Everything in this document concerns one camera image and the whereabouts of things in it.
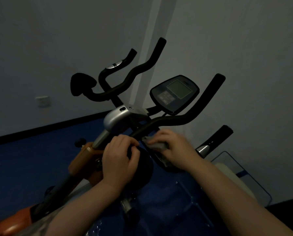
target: human hand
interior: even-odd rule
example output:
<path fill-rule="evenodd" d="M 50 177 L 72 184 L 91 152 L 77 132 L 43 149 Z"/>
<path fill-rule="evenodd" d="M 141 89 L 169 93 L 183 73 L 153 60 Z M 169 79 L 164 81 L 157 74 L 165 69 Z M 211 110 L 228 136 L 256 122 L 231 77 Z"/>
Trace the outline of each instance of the human hand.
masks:
<path fill-rule="evenodd" d="M 127 151 L 131 147 L 131 159 L 127 156 Z M 113 137 L 110 143 L 105 147 L 103 164 L 103 182 L 112 186 L 118 193 L 128 184 L 135 174 L 140 151 L 136 148 L 139 143 L 136 139 L 125 135 Z"/>
<path fill-rule="evenodd" d="M 148 141 L 148 144 L 158 142 L 168 143 L 169 149 L 157 149 L 157 151 L 162 153 L 171 163 L 182 170 L 189 171 L 193 163 L 199 158 L 195 149 L 184 136 L 169 129 L 158 131 L 154 135 L 154 138 Z"/>

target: wall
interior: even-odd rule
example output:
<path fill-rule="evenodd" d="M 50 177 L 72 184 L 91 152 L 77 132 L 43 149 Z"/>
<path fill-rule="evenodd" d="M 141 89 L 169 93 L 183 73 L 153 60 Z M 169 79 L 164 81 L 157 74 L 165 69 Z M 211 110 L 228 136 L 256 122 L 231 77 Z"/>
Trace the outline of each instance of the wall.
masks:
<path fill-rule="evenodd" d="M 104 67 L 138 53 L 152 0 L 0 0 L 0 136 L 112 109 L 73 97 L 76 72 L 97 79 Z M 122 82 L 138 62 L 108 77 Z M 99 86 L 93 89 L 102 92 Z M 120 97 L 128 102 L 131 89 Z M 36 96 L 52 106 L 38 108 Z"/>
<path fill-rule="evenodd" d="M 274 203 L 293 198 L 293 0 L 178 0 L 166 39 L 149 90 L 182 74 L 202 93 L 216 73 L 227 77 L 194 121 L 173 129 L 198 146 L 229 125 L 234 134 L 210 158 L 227 150 Z"/>

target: wall outlet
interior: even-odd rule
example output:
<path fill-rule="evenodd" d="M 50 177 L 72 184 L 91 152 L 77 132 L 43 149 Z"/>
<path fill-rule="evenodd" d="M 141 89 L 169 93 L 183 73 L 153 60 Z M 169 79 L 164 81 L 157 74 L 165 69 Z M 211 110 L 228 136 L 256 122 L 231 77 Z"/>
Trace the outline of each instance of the wall outlet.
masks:
<path fill-rule="evenodd" d="M 50 98 L 49 96 L 35 97 L 38 107 L 45 108 L 50 107 Z"/>

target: gray cloth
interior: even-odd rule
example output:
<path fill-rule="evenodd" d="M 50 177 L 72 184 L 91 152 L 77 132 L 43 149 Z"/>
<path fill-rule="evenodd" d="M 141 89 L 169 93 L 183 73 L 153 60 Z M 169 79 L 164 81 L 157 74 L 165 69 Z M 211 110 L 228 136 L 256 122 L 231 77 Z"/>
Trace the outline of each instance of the gray cloth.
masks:
<path fill-rule="evenodd" d="M 149 140 L 153 139 L 153 136 L 149 137 L 149 136 L 145 136 L 142 137 L 142 141 L 146 144 L 146 146 L 150 149 L 160 149 L 160 150 L 166 150 L 169 149 L 168 143 L 154 143 L 152 145 L 148 144 L 147 142 Z"/>

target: forearm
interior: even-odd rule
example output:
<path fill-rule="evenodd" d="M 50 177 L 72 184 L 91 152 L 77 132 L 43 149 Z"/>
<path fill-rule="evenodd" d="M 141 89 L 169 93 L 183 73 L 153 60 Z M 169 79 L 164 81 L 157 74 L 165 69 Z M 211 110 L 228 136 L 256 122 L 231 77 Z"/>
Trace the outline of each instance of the forearm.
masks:
<path fill-rule="evenodd" d="M 93 221 L 114 202 L 120 191 L 103 181 L 64 207 L 50 223 L 46 236 L 82 235 Z"/>
<path fill-rule="evenodd" d="M 197 158 L 189 173 L 210 198 L 232 235 L 293 235 L 211 162 Z"/>

